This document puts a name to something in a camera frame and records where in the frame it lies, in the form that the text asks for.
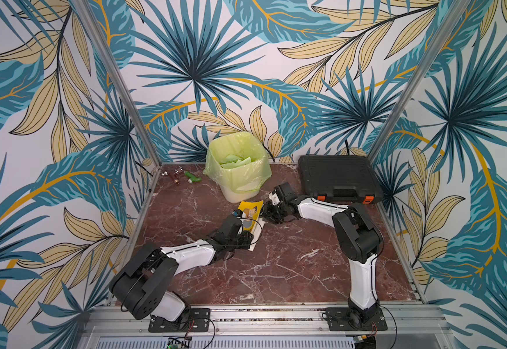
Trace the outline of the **right aluminium frame post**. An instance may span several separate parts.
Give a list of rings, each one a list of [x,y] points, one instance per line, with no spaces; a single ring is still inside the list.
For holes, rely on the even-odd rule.
[[[406,88],[403,90],[399,100],[395,104],[389,118],[383,125],[381,132],[376,137],[371,152],[368,154],[368,161],[371,164],[376,162],[376,158],[379,155],[380,149],[383,147],[389,134],[392,132],[402,112],[404,111],[407,103],[409,102],[412,94],[419,86],[421,80],[425,77],[429,71],[431,65],[435,61],[435,58],[440,54],[445,43],[448,41],[452,30],[456,27],[460,17],[465,13],[470,0],[466,1],[454,1],[453,6],[449,9],[446,14],[445,21],[438,27],[438,33],[432,38],[429,49],[424,52],[419,65],[416,66],[415,71],[408,80]]]

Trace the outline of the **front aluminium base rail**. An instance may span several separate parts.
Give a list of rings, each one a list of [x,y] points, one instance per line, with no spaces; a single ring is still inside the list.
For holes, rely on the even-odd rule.
[[[78,348],[456,348],[436,305],[386,302],[384,330],[332,332],[327,303],[210,305],[207,332],[153,333],[148,318],[135,320],[117,308],[93,311]]]

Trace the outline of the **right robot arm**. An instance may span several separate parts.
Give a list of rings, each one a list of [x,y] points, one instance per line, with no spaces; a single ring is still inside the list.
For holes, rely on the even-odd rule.
[[[274,188],[263,203],[261,217],[272,224],[288,218],[314,220],[334,228],[339,247],[349,260],[351,291],[349,307],[359,314],[377,311],[376,262],[384,238],[364,204],[332,204],[298,195],[289,183]]]

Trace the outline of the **left aluminium frame post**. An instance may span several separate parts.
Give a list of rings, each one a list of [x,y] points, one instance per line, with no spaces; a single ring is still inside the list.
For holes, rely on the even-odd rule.
[[[137,106],[135,105],[131,94],[128,91],[122,74],[118,68],[117,62],[115,61],[110,47],[108,46],[107,40],[101,33],[101,28],[92,12],[89,2],[84,0],[75,0],[73,1],[73,5],[80,16],[83,28],[86,30],[89,38],[95,45],[98,55],[105,66],[106,72],[111,77],[113,86],[115,87],[118,96],[122,100],[125,109],[128,111],[128,115],[131,121],[134,123],[137,134],[141,137],[145,149],[153,161],[154,167],[157,171],[159,171],[162,165],[161,160],[156,153],[156,148],[150,140],[147,130],[145,129],[145,125],[140,116],[140,112],[138,111]]]

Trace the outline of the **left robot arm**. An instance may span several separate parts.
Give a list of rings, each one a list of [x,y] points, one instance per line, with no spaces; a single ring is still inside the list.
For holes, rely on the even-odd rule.
[[[171,323],[187,321],[189,305],[169,291],[172,279],[187,270],[211,266],[236,250],[248,250],[255,238],[243,227],[246,221],[243,212],[237,211],[207,237],[192,243],[143,245],[112,279],[110,293],[136,320],[152,316]]]

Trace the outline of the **yellow cartoon cover book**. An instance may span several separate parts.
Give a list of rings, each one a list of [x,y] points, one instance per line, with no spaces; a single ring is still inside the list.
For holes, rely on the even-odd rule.
[[[254,251],[256,244],[262,235],[262,229],[264,228],[265,222],[260,216],[263,203],[263,201],[240,202],[238,205],[238,209],[243,212],[243,230],[249,232],[253,236],[249,247],[250,252]]]

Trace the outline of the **aluminium frame post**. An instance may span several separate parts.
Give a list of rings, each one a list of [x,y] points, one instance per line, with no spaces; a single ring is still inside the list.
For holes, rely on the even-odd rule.
[[[138,111],[137,106],[135,105],[131,94],[128,91],[122,74],[118,68],[117,62],[115,61],[110,47],[108,46],[107,40],[101,33],[101,28],[92,12],[89,2],[84,0],[75,0],[73,1],[73,5],[80,16],[83,28],[86,30],[89,38],[95,45],[98,55],[105,66],[106,72],[111,77],[113,86],[115,87],[118,96],[122,100],[125,109],[128,111],[128,115],[131,121],[134,123],[137,134],[141,137],[145,149],[153,161],[154,167],[157,171],[159,171],[162,165],[161,160],[156,153],[156,148],[150,140],[147,130],[145,129],[145,125],[140,116],[140,112]]]
[[[379,155],[380,149],[383,147],[389,134],[392,132],[402,112],[404,111],[407,103],[409,102],[412,94],[419,86],[421,80],[425,77],[429,71],[431,65],[435,61],[435,58],[440,54],[445,43],[448,41],[452,30],[456,27],[460,17],[465,13],[470,0],[466,1],[454,1],[453,6],[449,9],[446,14],[445,21],[438,27],[438,33],[432,38],[429,49],[424,52],[419,65],[416,66],[415,71],[408,80],[406,88],[403,90],[399,100],[395,104],[389,118],[383,125],[381,132],[376,137],[371,152],[368,154],[368,161],[371,164],[376,162],[376,158]]]

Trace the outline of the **black tool case orange latches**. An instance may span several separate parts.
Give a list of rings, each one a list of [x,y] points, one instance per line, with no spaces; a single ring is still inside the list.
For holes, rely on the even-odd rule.
[[[298,161],[304,194],[326,202],[379,203],[384,192],[364,156],[303,155]]]

